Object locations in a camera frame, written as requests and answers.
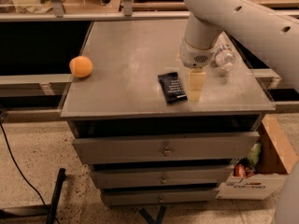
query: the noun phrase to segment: cardboard box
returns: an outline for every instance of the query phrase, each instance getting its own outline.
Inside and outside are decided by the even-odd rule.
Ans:
[[[282,188],[297,163],[295,150],[273,116],[264,117],[258,132],[263,148],[256,166],[257,175],[249,178],[231,175],[226,183],[221,183],[218,199],[265,199]]]

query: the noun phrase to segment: black cable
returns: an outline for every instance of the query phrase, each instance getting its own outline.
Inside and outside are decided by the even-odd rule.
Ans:
[[[16,162],[16,160],[15,160],[13,154],[12,154],[12,151],[11,151],[11,149],[10,149],[10,145],[9,145],[9,142],[8,142],[8,139],[7,139],[7,134],[6,134],[6,132],[5,132],[4,128],[3,128],[3,126],[2,126],[2,122],[0,122],[0,127],[1,127],[1,130],[2,130],[2,133],[3,133],[3,136],[4,136],[5,140],[6,140],[7,148],[8,148],[10,157],[11,157],[11,159],[13,160],[15,166],[17,167],[19,173],[21,174],[21,176],[22,176],[22,178],[25,180],[25,182],[26,182],[26,183],[27,183],[27,184],[28,184],[28,185],[29,185],[29,186],[30,186],[30,187],[37,193],[37,195],[39,196],[39,198],[40,198],[41,202],[43,203],[43,205],[44,205],[47,209],[49,209],[49,208],[46,206],[46,203],[45,203],[45,201],[44,201],[42,195],[40,194],[40,192],[39,192],[39,191],[38,191],[38,190],[37,190],[37,189],[36,189],[36,188],[35,188],[29,181],[28,181],[28,179],[27,179],[27,178],[25,177],[25,175],[22,173],[22,171],[21,171],[21,169],[20,169],[18,163]],[[57,221],[58,224],[60,224],[60,222],[59,222],[59,220],[57,219],[57,217],[55,217],[55,220]]]

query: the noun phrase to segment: black package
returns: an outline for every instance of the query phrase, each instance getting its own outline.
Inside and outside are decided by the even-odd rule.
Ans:
[[[159,75],[158,79],[162,86],[165,100],[168,104],[172,104],[176,101],[187,100],[187,95],[178,80],[177,72]]]

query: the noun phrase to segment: gray tabletop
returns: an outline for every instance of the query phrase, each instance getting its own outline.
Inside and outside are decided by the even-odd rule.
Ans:
[[[67,94],[64,119],[118,119],[273,110],[254,75],[236,54],[233,71],[225,75],[209,65],[198,102],[167,105],[157,76],[178,72],[187,92],[187,74],[179,56],[186,20],[95,22],[83,55],[93,73],[75,78]],[[221,36],[228,40],[226,34]]]

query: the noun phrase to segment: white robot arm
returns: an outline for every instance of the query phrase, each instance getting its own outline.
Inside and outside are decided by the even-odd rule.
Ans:
[[[299,91],[299,21],[250,0],[184,0],[191,12],[180,56],[187,67],[207,65],[225,31]]]

